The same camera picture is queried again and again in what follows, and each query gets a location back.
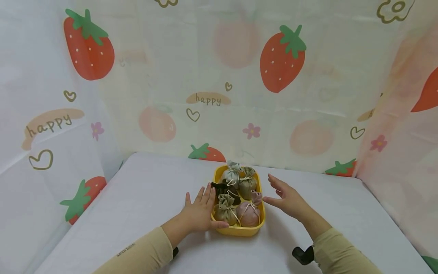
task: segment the right hand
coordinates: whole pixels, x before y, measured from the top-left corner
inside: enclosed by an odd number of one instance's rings
[[[263,197],[265,203],[281,209],[284,213],[300,222],[302,222],[306,216],[314,212],[303,197],[301,197],[301,195],[287,183],[270,174],[268,174],[268,180],[271,183],[271,187],[275,188],[275,192],[280,199]]]

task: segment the pink flower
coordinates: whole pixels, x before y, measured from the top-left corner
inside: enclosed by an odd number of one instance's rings
[[[97,122],[95,124],[91,123],[91,130],[93,131],[93,138],[96,139],[96,141],[99,141],[99,135],[101,135],[105,129],[102,128],[102,124],[100,122]]]
[[[248,134],[248,140],[253,136],[255,138],[260,137],[260,127],[255,127],[253,123],[249,123],[248,128],[244,128],[242,131],[243,133]]]
[[[371,141],[370,150],[377,149],[378,152],[381,152],[387,144],[388,144],[388,141],[385,141],[385,136],[379,135],[379,137],[377,137],[377,139]]]

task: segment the yellow tray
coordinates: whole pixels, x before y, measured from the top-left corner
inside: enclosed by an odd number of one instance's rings
[[[228,169],[228,166],[218,167],[215,171],[215,176],[213,178],[213,181],[216,183],[220,183],[220,179],[222,177],[222,174],[227,169]],[[240,174],[240,177],[241,178],[245,177],[243,172]],[[256,191],[261,193],[260,179],[259,179],[257,172],[255,172],[254,178],[257,181]],[[240,236],[240,237],[251,237],[251,236],[256,235],[257,232],[259,231],[259,229],[265,224],[265,206],[263,205],[263,202],[261,202],[258,205],[258,209],[260,209],[260,220],[261,220],[261,222],[258,226],[253,227],[253,228],[243,228],[243,227],[240,227],[238,224],[235,224],[234,226],[231,226],[229,228],[216,229],[216,231],[219,232],[220,234],[231,235],[231,236]],[[215,221],[214,212],[212,212],[212,220]]]

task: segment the green strawberry leaf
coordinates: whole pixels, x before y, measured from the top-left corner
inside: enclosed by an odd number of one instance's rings
[[[108,33],[101,29],[98,25],[91,22],[90,10],[85,10],[85,17],[80,16],[76,12],[66,9],[65,13],[70,16],[73,22],[73,28],[78,29],[82,27],[82,37],[86,40],[90,37],[98,44],[99,46],[103,45],[103,42],[100,38],[108,37]]]
[[[85,180],[82,180],[79,184],[79,189],[72,200],[64,200],[60,202],[60,205],[68,206],[67,212],[65,213],[65,221],[71,220],[76,214],[78,217],[84,212],[84,205],[90,200],[90,196],[85,196],[90,187],[85,187]]]
[[[427,256],[421,256],[421,257],[427,263],[427,265],[432,269],[432,271],[438,274],[438,259],[427,257]]]
[[[354,165],[354,161],[356,161],[356,159],[351,160],[350,162],[346,163],[346,164],[341,164],[339,161],[335,161],[335,167],[332,167],[330,169],[327,169],[325,171],[326,174],[332,174],[332,175],[336,175],[336,174],[345,174],[348,172],[349,168],[352,168]]]
[[[280,31],[284,34],[284,37],[280,40],[280,44],[289,43],[286,46],[286,54],[292,51],[292,56],[297,59],[298,51],[305,51],[307,49],[306,44],[299,37],[301,28],[303,26],[299,25],[295,32],[285,25],[280,26]]]
[[[193,149],[193,152],[190,153],[189,159],[205,159],[207,158],[207,153],[210,153],[208,150],[208,143],[203,144],[200,148],[196,148],[194,145],[190,145]]]

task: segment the white table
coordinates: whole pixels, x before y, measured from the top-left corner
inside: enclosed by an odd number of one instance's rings
[[[223,163],[133,154],[49,255],[37,274],[92,273],[114,254],[177,214],[185,192],[195,197]],[[288,182],[385,274],[432,274],[373,195],[355,178],[255,167],[262,191],[275,196],[268,173]],[[312,244],[303,226],[266,205],[266,223],[252,238],[191,235],[161,273],[321,273],[291,255]]]

